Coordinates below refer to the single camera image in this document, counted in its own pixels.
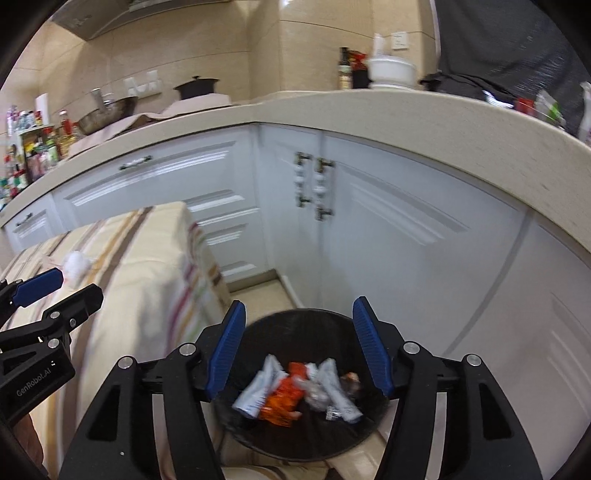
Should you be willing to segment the person's left hand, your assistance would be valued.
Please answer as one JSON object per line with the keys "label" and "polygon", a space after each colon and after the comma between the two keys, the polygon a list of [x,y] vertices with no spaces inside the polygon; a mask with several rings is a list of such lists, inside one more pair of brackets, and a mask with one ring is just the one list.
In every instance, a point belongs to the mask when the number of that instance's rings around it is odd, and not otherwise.
{"label": "person's left hand", "polygon": [[44,453],[30,415],[23,417],[13,429],[15,438],[38,468],[43,466]]}

